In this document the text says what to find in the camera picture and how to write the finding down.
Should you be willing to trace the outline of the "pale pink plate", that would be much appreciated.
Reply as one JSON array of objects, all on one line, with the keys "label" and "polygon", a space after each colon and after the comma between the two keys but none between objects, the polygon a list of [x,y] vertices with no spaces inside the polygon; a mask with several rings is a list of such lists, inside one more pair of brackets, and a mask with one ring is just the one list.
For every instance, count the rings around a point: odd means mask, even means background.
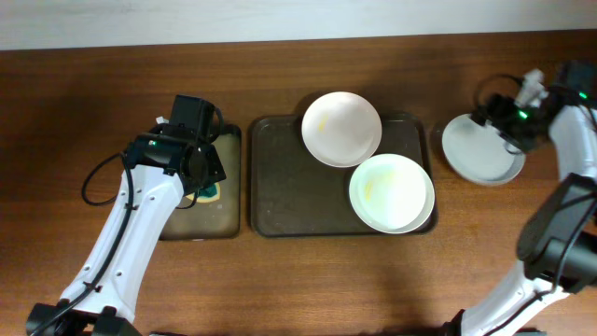
[{"label": "pale pink plate", "polygon": [[317,98],[301,122],[305,147],[321,163],[348,168],[371,157],[382,140],[378,111],[365,98],[335,91]]}]

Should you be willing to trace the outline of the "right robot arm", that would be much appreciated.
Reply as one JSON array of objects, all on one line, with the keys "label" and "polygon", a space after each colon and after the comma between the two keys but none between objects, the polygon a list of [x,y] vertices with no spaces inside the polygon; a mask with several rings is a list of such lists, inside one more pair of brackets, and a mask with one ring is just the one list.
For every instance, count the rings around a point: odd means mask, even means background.
[{"label": "right robot arm", "polygon": [[518,174],[527,153],[553,144],[559,186],[524,225],[517,261],[481,303],[460,311],[442,335],[522,335],[524,326],[556,301],[596,284],[596,67],[560,65],[552,83],[535,69],[513,80],[516,97],[494,94],[443,129],[441,145],[464,179],[492,186]]}]

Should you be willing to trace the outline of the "green and yellow sponge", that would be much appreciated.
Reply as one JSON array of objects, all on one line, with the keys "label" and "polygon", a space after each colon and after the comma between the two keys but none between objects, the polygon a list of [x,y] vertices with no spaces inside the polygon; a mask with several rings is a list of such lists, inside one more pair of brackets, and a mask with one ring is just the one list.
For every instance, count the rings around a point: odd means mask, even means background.
[{"label": "green and yellow sponge", "polygon": [[219,183],[214,183],[205,189],[200,189],[195,194],[187,195],[190,201],[196,200],[197,203],[213,203],[220,199],[221,188]]}]

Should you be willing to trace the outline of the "pale blue plate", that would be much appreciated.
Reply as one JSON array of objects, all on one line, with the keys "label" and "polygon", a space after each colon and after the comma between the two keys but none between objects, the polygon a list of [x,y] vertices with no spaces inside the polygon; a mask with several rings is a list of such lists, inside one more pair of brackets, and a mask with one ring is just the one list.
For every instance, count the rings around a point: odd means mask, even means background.
[{"label": "pale blue plate", "polygon": [[452,119],[441,137],[444,156],[462,178],[483,186],[513,180],[526,161],[492,126],[479,126],[469,115]]}]

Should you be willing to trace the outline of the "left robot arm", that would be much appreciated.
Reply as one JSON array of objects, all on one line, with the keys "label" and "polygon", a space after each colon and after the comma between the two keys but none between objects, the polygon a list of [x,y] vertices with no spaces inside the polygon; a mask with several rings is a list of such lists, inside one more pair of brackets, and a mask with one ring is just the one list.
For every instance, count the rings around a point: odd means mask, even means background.
[{"label": "left robot arm", "polygon": [[135,335],[141,283],[171,214],[186,196],[198,198],[225,179],[214,142],[221,110],[202,98],[178,95],[171,116],[159,119],[114,154],[123,166],[112,210],[76,278],[54,304],[38,303],[29,335]]}]

